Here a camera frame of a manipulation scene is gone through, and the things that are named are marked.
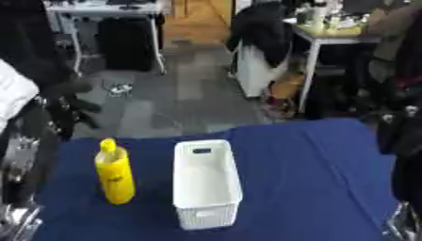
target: computer monitor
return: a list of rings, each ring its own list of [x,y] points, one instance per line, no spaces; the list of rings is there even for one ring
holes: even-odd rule
[[[107,0],[108,5],[133,5],[155,2],[155,0]]]
[[[346,13],[369,13],[382,4],[383,0],[343,0],[343,10]]]

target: gray carpet floor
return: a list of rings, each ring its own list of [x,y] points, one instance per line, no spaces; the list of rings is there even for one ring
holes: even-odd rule
[[[230,55],[223,46],[180,45],[165,51],[167,75],[156,72],[101,71],[101,60],[85,63],[94,90],[82,99],[100,104],[94,115],[102,128],[79,124],[80,137],[170,137],[217,132],[237,126],[269,123],[256,100],[244,98],[227,77]],[[125,96],[107,87],[131,84]]]

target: white plastic basket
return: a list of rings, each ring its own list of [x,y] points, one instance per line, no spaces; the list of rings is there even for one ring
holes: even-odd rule
[[[242,197],[228,141],[188,141],[176,145],[173,204],[183,229],[233,225]]]

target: white desk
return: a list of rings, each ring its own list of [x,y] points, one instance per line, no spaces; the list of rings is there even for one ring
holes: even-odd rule
[[[156,63],[162,74],[167,72],[164,58],[159,51],[158,33],[155,25],[155,18],[151,15],[157,15],[164,12],[164,4],[161,1],[156,3],[149,3],[143,5],[137,5],[138,9],[121,9],[121,6],[110,6],[106,4],[106,1],[88,1],[85,3],[75,3],[74,5],[62,4],[62,5],[51,5],[48,2],[45,3],[47,12],[53,14],[59,14],[62,16],[62,20],[67,20],[63,23],[69,27],[72,35],[72,42],[76,54],[73,69],[76,73],[81,75],[80,65],[83,58],[89,56],[83,55],[78,35],[78,29],[76,27],[76,20],[81,17],[90,18],[147,18],[151,23],[151,30],[153,34],[154,43],[154,55]]]
[[[354,27],[342,30],[323,30],[321,32],[314,31],[311,27],[303,25],[293,25],[295,33],[305,40],[311,42],[311,50],[306,64],[306,79],[300,96],[299,112],[303,113],[306,107],[309,90],[312,86],[319,50],[322,45],[333,44],[357,44],[364,42],[379,42],[376,37],[362,37],[361,27]]]

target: yellow bottle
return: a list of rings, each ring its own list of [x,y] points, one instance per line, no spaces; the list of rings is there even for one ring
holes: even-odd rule
[[[135,185],[127,150],[117,146],[112,138],[101,141],[100,149],[95,166],[105,197],[113,204],[129,202],[135,195]]]

